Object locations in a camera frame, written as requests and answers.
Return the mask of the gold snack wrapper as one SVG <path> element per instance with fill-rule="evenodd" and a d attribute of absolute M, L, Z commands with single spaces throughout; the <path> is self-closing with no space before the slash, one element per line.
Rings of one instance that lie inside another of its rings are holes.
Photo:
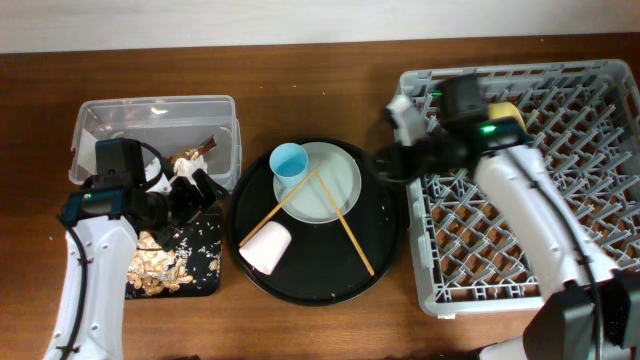
<path fill-rule="evenodd" d="M 216 141 L 214 136 L 207 138 L 203 143 L 198 146 L 187 148 L 181 152 L 178 152 L 170 157 L 172 164 L 175 164 L 179 159 L 195 160 L 199 156 L 202 156 L 216 147 Z"/>

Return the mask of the white tissue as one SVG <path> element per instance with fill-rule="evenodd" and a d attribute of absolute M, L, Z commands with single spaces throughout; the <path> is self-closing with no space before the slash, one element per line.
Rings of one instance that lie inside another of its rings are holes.
<path fill-rule="evenodd" d="M 175 175 L 179 177 L 185 177 L 193 185 L 196 184 L 193 178 L 193 173 L 199 169 L 203 170 L 204 172 L 207 172 L 208 169 L 208 165 L 202 155 L 199 155 L 193 160 L 178 158 L 173 165 L 173 171 Z"/>

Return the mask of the yellow bowl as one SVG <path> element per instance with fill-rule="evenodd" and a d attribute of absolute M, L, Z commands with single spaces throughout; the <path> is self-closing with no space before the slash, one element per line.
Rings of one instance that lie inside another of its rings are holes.
<path fill-rule="evenodd" d="M 504 118 L 513 118 L 516 120 L 518 125 L 522 128 L 524 132 L 527 132 L 525 122 L 520 114 L 518 108 L 509 102 L 503 103 L 493 103 L 487 106 L 489 119 L 491 121 L 504 119 Z"/>

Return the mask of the pink plastic cup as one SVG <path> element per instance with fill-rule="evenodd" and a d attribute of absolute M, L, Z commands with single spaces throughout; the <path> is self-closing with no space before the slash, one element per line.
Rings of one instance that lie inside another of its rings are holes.
<path fill-rule="evenodd" d="M 290 232 L 269 221 L 239 249 L 242 258 L 257 271 L 271 275 L 291 242 Z"/>

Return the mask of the blue plastic cup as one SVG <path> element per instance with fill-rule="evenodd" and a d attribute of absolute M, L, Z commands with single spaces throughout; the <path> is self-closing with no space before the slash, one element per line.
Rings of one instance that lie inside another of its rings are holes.
<path fill-rule="evenodd" d="M 271 152 L 269 166 L 275 178 L 285 188 L 291 188 L 308 175 L 309 156 L 301 145 L 284 143 Z"/>

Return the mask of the wooden chopstick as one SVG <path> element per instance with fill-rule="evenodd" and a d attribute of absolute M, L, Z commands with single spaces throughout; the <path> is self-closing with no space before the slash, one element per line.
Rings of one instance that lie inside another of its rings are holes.
<path fill-rule="evenodd" d="M 280 201 L 239 243 L 239 248 L 242 248 L 266 223 L 285 205 L 287 204 L 305 185 L 309 180 L 318 173 L 322 163 L 316 166 L 296 187 L 294 187 L 286 197 Z"/>
<path fill-rule="evenodd" d="M 317 181 L 319 182 L 321 188 L 323 189 L 324 193 L 326 194 L 330 204 L 332 205 L 334 212 L 336 213 L 336 215 L 338 216 L 338 219 L 341 223 L 341 225 L 343 226 L 346 234 L 348 235 L 352 245 L 354 246 L 358 256 L 360 257 L 362 263 L 364 264 L 367 272 L 369 273 L 369 275 L 371 277 L 373 277 L 375 275 L 375 271 L 374 268 L 372 267 L 371 263 L 369 262 L 367 256 L 365 255 L 364 251 L 362 250 L 358 240 L 356 239 L 353 231 L 351 230 L 349 224 L 347 223 L 343 213 L 341 212 L 340 208 L 337 206 L 337 203 L 335 202 L 333 196 L 331 195 L 329 189 L 327 188 L 327 186 L 325 185 L 324 181 L 322 180 L 322 178 L 320 177 L 320 175 L 316 174 L 315 175 L 317 178 Z"/>

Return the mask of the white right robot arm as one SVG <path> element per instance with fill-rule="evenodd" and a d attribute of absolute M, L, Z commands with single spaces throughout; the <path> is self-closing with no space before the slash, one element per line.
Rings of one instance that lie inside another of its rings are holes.
<path fill-rule="evenodd" d="M 578 220 L 529 145 L 520 119 L 486 115 L 423 121 L 389 116 L 395 138 L 376 151 L 375 173 L 390 183 L 465 168 L 505 217 L 540 282 L 543 307 L 514 339 L 473 359 L 622 359 L 639 356 L 639 277 L 616 268 Z"/>

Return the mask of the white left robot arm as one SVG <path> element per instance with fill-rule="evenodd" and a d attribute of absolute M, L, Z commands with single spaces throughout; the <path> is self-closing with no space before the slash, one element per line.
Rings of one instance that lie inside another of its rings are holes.
<path fill-rule="evenodd" d="M 126 281 L 134 256 L 173 250 L 175 232 L 218 206 L 228 191 L 203 170 L 154 191 L 144 172 L 108 170 L 72 193 L 59 222 L 67 265 L 48 359 L 120 359 Z M 141 234 L 156 245 L 143 249 Z"/>

